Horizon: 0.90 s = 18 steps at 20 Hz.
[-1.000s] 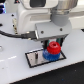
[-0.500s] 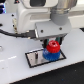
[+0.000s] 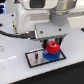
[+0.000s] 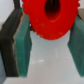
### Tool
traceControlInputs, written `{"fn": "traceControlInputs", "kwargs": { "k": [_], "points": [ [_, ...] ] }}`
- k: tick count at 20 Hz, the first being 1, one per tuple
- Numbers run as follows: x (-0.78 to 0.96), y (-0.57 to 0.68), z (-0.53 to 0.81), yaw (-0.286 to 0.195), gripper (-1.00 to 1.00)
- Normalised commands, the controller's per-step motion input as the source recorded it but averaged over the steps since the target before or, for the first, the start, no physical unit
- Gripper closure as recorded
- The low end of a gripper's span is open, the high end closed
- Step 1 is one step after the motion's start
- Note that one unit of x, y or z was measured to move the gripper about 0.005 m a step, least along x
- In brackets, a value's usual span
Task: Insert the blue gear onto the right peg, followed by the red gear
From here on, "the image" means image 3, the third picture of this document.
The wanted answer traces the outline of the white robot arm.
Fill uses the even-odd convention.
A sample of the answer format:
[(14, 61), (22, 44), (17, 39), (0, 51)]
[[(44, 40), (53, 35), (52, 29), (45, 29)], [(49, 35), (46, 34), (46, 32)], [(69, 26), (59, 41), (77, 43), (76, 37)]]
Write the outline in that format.
[(17, 33), (29, 33), (35, 40), (63, 37), (71, 29), (68, 17), (83, 12), (84, 5), (78, 0), (21, 0), (16, 12)]

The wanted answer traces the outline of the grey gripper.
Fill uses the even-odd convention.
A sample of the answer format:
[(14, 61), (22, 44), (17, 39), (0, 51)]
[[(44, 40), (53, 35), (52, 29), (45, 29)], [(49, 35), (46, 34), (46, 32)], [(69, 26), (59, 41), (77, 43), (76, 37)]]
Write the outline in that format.
[(63, 37), (67, 35), (70, 30), (71, 27), (69, 22), (66, 22), (63, 26), (56, 26), (52, 22), (38, 23), (35, 25), (37, 40)]

